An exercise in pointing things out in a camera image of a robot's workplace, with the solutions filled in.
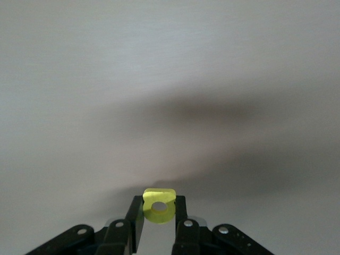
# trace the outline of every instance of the yellow ring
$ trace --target yellow ring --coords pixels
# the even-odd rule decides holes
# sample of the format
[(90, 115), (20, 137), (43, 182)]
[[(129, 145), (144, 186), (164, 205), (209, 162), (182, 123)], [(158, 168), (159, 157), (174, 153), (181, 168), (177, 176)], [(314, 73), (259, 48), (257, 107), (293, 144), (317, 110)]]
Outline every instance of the yellow ring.
[[(143, 194), (143, 212), (146, 219), (153, 223), (164, 224), (169, 222), (176, 213), (175, 200), (176, 191), (173, 189), (153, 189), (149, 188)], [(165, 210), (156, 210), (152, 205), (162, 202), (166, 205)]]

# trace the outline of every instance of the white wall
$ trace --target white wall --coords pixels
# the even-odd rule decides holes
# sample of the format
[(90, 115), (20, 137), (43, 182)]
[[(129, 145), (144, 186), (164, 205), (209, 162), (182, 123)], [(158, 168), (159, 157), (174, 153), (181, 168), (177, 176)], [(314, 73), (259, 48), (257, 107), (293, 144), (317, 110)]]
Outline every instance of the white wall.
[[(99, 230), (158, 186), (275, 254), (338, 254), (339, 12), (1, 1), (0, 253)], [(146, 228), (138, 254), (170, 254), (173, 227)]]

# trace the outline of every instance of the black bracket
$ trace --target black bracket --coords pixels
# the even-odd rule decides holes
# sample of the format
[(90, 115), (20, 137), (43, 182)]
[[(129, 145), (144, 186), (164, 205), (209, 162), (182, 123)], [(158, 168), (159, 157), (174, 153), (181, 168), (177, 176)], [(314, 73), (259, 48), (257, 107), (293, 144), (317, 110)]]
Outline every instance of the black bracket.
[[(221, 224), (211, 231), (188, 218), (185, 196), (176, 196), (175, 208), (172, 255), (273, 255), (232, 225)], [(143, 224), (143, 197), (136, 195), (124, 219), (96, 233), (88, 225), (77, 225), (26, 255), (131, 255), (137, 253)]]

